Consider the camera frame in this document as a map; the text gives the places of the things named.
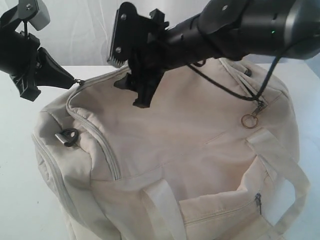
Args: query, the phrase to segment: bag handle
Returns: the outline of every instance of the bag handle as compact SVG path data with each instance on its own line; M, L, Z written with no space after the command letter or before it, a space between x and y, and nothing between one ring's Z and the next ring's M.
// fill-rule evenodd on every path
M141 200L157 240L187 240L180 208L166 180L142 189Z
M247 138L247 143L262 161L267 162L278 174L283 176L294 186L295 201L275 226L272 227L266 220L264 220L269 225L266 228L265 233L269 236L273 236L273 238L278 238L290 228L302 212L309 192L310 182L299 165L281 146L278 139L267 129L262 128L258 130L252 136ZM256 240L257 238L249 237L246 239Z

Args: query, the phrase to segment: key ring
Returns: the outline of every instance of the key ring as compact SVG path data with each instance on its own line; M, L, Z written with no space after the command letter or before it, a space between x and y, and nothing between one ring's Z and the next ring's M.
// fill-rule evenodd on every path
M245 123L245 118L246 118L246 117L251 117L251 118L254 120L255 124L254 124L253 126L248 126L248 125L246 125L246 123ZM244 115L244 116L241 118L241 124L242 124L242 126L244 126L246 129L255 129L255 128L258 126L258 124L259 124L259 119L257 118L257 116L255 116L255 115L253 115L253 114L246 114L246 115Z

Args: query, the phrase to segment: beige canvas bag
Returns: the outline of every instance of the beige canvas bag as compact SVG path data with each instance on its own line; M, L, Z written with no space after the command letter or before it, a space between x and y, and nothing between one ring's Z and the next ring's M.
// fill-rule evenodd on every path
M114 87L128 71L90 79L39 115L39 170L71 239L282 239L309 189L285 85L273 76L260 109L182 67L167 72L151 108L140 109L132 106L136 93ZM225 59L201 71L249 97L266 75ZM71 147L60 134L67 129L79 133ZM265 213L282 178L293 184L295 202L271 225Z

